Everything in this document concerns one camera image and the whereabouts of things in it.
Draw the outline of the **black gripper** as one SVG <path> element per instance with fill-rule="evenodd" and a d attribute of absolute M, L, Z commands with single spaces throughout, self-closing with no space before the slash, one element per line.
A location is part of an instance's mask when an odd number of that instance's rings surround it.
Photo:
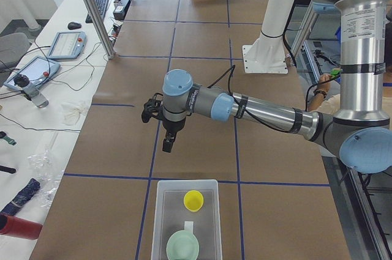
<path fill-rule="evenodd" d="M 164 129 L 166 129 L 165 138 L 163 140 L 162 150 L 166 153 L 172 151 L 172 146 L 176 140 L 176 134 L 185 126 L 186 116 L 185 112 L 171 113 L 164 108 L 163 100 L 159 100 L 158 96 L 164 95 L 156 92 L 144 105 L 141 114 L 143 123 L 149 122 L 153 117 L 162 121 Z"/>

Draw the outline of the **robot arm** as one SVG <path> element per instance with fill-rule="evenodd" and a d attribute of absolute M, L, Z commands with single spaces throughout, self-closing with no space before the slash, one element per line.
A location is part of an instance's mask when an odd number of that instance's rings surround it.
<path fill-rule="evenodd" d="M 170 152 L 186 118 L 201 114 L 225 122 L 248 119 L 272 130 L 298 134 L 324 147 L 345 166 L 373 174 L 391 166 L 390 118 L 382 109 L 385 72 L 385 18 L 389 0 L 314 0 L 341 14 L 341 101 L 335 114 L 301 110 L 282 104 L 290 82 L 282 40 L 294 0 L 269 0 L 259 38 L 243 46 L 246 73 L 262 75 L 260 99 L 202 86 L 189 72 L 165 74 L 162 92 L 149 99 L 141 118 L 160 120 L 166 130 L 163 150 Z"/>

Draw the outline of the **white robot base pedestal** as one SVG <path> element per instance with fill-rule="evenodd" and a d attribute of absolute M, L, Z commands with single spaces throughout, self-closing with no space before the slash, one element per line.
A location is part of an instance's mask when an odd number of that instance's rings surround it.
<path fill-rule="evenodd" d="M 243 46 L 246 73 L 288 73 L 284 31 L 294 0 L 268 0 L 259 38 Z"/>

